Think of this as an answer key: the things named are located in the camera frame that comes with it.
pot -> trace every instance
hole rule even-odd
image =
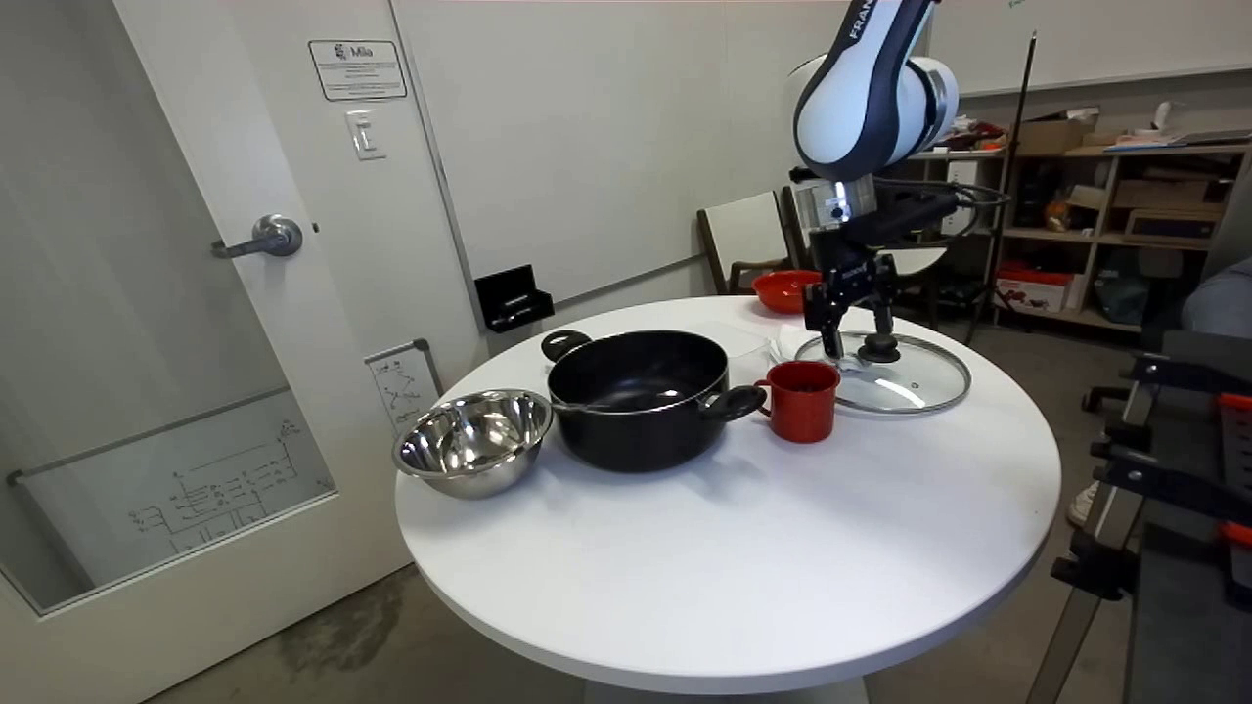
[[[733,420],[765,407],[765,386],[728,386],[728,352],[693,332],[543,338],[547,395],[569,449],[619,474],[651,474],[705,454]]]

box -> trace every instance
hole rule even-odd
[[[1070,153],[1087,141],[1092,124],[1086,122],[1027,122],[1019,139],[1019,153],[1037,158],[1037,153]]]
[[[1087,275],[1074,275],[1065,286],[1065,309],[1076,313],[1087,307]]]
[[[1065,313],[1070,275],[1007,265],[993,277],[998,298],[1015,309]]]
[[[1211,179],[1118,179],[1112,208],[1202,208]]]
[[[1196,208],[1144,208],[1129,218],[1129,239],[1163,236],[1163,239],[1212,239],[1221,225],[1221,202]]]
[[[1086,213],[1101,213],[1105,201],[1108,201],[1108,193],[1092,188],[1092,183],[1074,183],[1070,195],[1065,195],[1070,208],[1086,208]]]

door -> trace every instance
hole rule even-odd
[[[233,4],[0,37],[4,702],[140,702],[407,560],[390,433]]]

wall sign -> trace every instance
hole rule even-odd
[[[404,99],[400,53],[387,41],[315,41],[311,58],[329,101]]]
[[[390,420],[394,444],[437,402],[443,385],[426,341],[410,341],[364,362]]]
[[[89,588],[332,493],[287,386],[7,484]]]

white round table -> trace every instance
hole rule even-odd
[[[750,298],[687,298],[569,325],[702,332],[733,385],[775,364],[783,330]],[[404,541],[436,595],[507,650],[560,672],[687,697],[796,693],[900,664],[993,607],[1037,556],[1056,493],[1056,438],[980,352],[951,348],[970,395],[934,416],[839,412],[827,444],[790,445],[765,416],[728,422],[698,462],[608,474],[560,432],[537,474],[490,501],[394,481]],[[540,338],[477,373],[547,395]]]

